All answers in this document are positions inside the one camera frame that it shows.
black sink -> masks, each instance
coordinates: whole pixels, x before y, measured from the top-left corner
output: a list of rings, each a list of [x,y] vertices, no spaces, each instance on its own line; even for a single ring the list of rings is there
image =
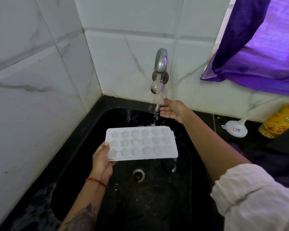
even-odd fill
[[[125,108],[105,112],[62,174],[52,196],[52,210],[63,220],[92,168],[92,155],[105,140],[108,128],[148,126],[154,114]],[[179,156],[174,159],[131,160],[113,168],[109,188],[95,230],[211,230],[212,203],[206,169],[183,125],[159,117],[176,136]],[[138,182],[135,169],[145,177]]]

white shirt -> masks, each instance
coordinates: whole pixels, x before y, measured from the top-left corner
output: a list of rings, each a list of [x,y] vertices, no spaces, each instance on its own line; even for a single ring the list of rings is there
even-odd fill
[[[225,217],[225,231],[289,231],[289,188],[258,165],[228,169],[211,197]]]

flower-shaped mold cavity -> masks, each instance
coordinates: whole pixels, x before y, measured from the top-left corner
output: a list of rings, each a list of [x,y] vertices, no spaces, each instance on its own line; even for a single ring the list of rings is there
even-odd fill
[[[151,132],[152,132],[153,135],[156,136],[156,135],[159,134],[160,131],[159,131],[158,129],[152,128],[152,129],[151,129]]]
[[[112,138],[117,138],[119,136],[119,133],[117,131],[114,131],[111,133]]]
[[[123,148],[121,152],[121,156],[128,156],[128,150],[126,148]]]
[[[127,147],[128,146],[128,140],[124,139],[121,141],[121,146],[122,147]]]
[[[152,142],[154,143],[154,144],[159,144],[160,143],[160,138],[159,137],[152,137]]]
[[[131,150],[131,154],[133,156],[138,156],[140,154],[140,149],[137,148],[137,147],[134,147],[132,150]]]
[[[163,135],[167,135],[169,133],[169,129],[168,128],[162,128],[161,132]]]
[[[111,147],[117,147],[118,146],[118,141],[117,140],[112,140],[109,144]]]
[[[139,140],[139,139],[132,139],[132,140],[131,140],[131,144],[132,144],[133,146],[139,146],[140,140]]]
[[[121,132],[122,138],[127,138],[128,137],[128,131],[123,131]]]
[[[132,135],[133,137],[139,137],[140,133],[139,133],[138,130],[133,130],[133,131],[131,132],[131,135]]]
[[[111,149],[111,150],[109,151],[109,156],[110,156],[110,157],[116,157],[117,152],[118,152],[118,151],[116,151],[115,149]]]
[[[151,149],[149,147],[144,147],[142,150],[143,155],[150,155],[151,154]]]
[[[150,134],[150,131],[148,130],[142,130],[141,131],[142,136],[148,136]]]
[[[141,142],[142,142],[143,145],[149,145],[150,144],[150,139],[143,138]]]
[[[169,136],[163,136],[162,137],[162,141],[164,144],[170,144],[170,138]]]
[[[163,148],[164,148],[164,151],[166,153],[171,153],[172,152],[172,147],[171,146],[164,146]]]
[[[161,146],[153,146],[153,151],[155,154],[159,155],[162,153],[162,147]]]

ice cube tray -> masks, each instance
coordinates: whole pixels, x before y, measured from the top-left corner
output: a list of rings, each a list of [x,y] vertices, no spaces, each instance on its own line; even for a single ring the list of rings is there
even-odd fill
[[[109,161],[178,157],[173,131],[167,126],[110,128],[105,141],[110,145]]]

red thread bracelet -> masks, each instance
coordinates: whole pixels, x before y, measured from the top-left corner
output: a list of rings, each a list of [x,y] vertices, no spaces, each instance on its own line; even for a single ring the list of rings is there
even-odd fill
[[[86,179],[86,182],[87,182],[87,181],[95,181],[95,182],[97,182],[98,184],[104,186],[106,189],[108,188],[107,185],[105,185],[103,182],[101,182],[100,180],[97,180],[97,179],[95,179],[95,178],[88,177],[88,178]]]

